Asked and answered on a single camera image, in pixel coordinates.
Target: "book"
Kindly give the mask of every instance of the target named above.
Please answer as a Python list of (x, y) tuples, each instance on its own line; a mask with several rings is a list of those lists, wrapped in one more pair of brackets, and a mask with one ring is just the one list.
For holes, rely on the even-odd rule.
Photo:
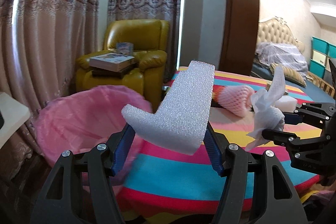
[(128, 74), (135, 67), (136, 67), (136, 64), (132, 64), (126, 68), (123, 68), (122, 70), (118, 72), (105, 70), (105, 69), (94, 69), (92, 70), (92, 76), (93, 77), (118, 77), (122, 79), (126, 74)]
[(90, 58), (89, 65), (100, 69), (118, 72), (135, 63), (134, 56), (108, 53)]
[(117, 52), (124, 55), (133, 55), (134, 44), (129, 42), (117, 43)]

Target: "tufted headboard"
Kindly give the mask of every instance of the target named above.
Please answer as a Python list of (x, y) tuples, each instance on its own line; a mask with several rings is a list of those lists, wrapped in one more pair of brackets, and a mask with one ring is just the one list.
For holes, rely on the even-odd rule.
[(257, 44), (261, 42), (292, 44), (299, 49), (300, 53), (305, 50), (305, 45), (294, 37), (282, 17), (259, 20)]

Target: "small blue box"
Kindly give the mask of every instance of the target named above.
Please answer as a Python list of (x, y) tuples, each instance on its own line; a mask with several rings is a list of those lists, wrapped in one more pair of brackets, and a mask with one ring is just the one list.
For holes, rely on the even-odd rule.
[(325, 66), (315, 62), (312, 59), (310, 60), (309, 71), (315, 74), (316, 76), (323, 78), (325, 69), (326, 69)]
[(336, 46), (329, 43), (329, 54), (330, 58), (336, 58)]
[(316, 38), (316, 37), (312, 37), (311, 40), (312, 40), (312, 45), (313, 45), (314, 50), (319, 51), (323, 54), (328, 54), (328, 50), (329, 50), (328, 42), (322, 39)]

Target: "brown wooden door frame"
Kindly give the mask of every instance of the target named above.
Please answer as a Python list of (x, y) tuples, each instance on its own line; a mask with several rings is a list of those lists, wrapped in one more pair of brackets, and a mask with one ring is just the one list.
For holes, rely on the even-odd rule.
[(250, 75), (258, 34), (259, 0), (226, 0), (219, 70)]

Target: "yellow leather armchair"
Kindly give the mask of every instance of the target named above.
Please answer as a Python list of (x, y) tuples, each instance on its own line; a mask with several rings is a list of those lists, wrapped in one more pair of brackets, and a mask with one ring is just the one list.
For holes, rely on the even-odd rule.
[[(168, 32), (169, 23), (165, 20), (133, 19), (111, 23), (105, 32), (103, 50), (83, 55), (76, 60), (76, 90), (88, 90), (98, 85), (125, 85), (143, 95), (156, 111), (162, 94)], [(122, 79), (92, 77), (90, 57), (115, 51), (118, 42), (134, 44), (138, 67)]]

